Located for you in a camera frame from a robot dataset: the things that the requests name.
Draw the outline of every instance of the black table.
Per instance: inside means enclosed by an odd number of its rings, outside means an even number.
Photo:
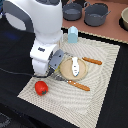
[[[79,36],[120,46],[96,128],[128,128],[128,44],[81,33]],[[33,33],[18,31],[2,18],[0,68],[34,74],[30,58],[34,39]],[[13,75],[0,70],[0,103],[52,128],[76,128],[73,124],[17,97],[30,79],[30,76]]]

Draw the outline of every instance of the toy tomato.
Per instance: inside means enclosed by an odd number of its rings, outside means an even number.
[[[48,86],[44,81],[38,81],[35,83],[35,90],[38,95],[42,96],[48,92]]]

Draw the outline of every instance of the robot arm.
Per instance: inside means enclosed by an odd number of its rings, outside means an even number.
[[[3,2],[3,11],[6,12],[8,22],[15,28],[34,33],[30,16],[20,7],[10,1]]]

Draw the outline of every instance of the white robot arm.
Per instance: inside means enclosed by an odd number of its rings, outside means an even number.
[[[16,29],[35,33],[30,52],[33,69],[45,74],[50,57],[63,39],[63,13],[60,0],[5,0],[3,11]]]

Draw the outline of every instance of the red tomato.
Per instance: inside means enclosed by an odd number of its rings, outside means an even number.
[[[38,95],[42,96],[48,92],[48,86],[44,81],[38,81],[35,83],[35,90]]]

